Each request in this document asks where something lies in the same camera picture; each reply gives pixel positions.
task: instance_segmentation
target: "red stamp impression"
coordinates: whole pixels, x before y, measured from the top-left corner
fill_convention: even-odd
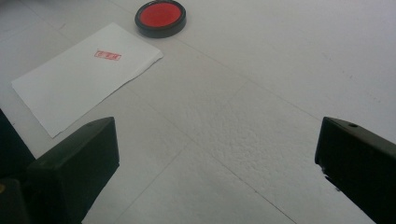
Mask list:
[[[96,58],[103,58],[108,60],[118,61],[121,58],[120,54],[98,50],[95,53]]]

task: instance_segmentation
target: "white table surface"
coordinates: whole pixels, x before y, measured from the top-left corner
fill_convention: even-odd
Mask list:
[[[321,120],[396,142],[396,2],[180,0],[187,25],[141,36],[147,1],[0,0],[0,108],[36,157],[116,119],[120,168],[83,223],[373,223],[314,164]],[[164,53],[51,139],[11,81],[115,22]]]

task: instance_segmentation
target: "sheet of paper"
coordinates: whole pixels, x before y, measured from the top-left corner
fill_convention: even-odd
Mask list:
[[[12,87],[54,137],[162,56],[111,23],[15,79]]]

